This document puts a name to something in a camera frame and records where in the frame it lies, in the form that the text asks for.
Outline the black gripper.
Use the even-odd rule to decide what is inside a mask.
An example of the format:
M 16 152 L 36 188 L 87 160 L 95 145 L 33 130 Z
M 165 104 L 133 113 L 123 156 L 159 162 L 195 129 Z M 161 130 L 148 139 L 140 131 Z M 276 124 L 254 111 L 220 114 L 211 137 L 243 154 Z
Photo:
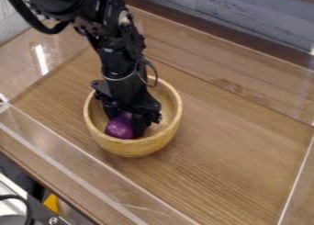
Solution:
M 133 76 L 123 81 L 93 80 L 91 86 L 108 120 L 116 118 L 124 111 L 133 114 L 133 135 L 140 138 L 151 123 L 157 124 L 161 119 L 161 105 L 149 94 L 140 78 Z

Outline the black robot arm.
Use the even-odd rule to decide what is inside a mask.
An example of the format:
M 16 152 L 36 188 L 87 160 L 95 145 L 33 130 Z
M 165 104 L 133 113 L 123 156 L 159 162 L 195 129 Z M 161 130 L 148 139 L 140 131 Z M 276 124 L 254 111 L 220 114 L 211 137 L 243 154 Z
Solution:
M 53 35 L 73 27 L 99 56 L 101 78 L 91 83 L 109 119 L 105 132 L 116 138 L 144 135 L 161 119 L 161 105 L 148 93 L 144 35 L 124 0 L 8 0 L 26 23 Z

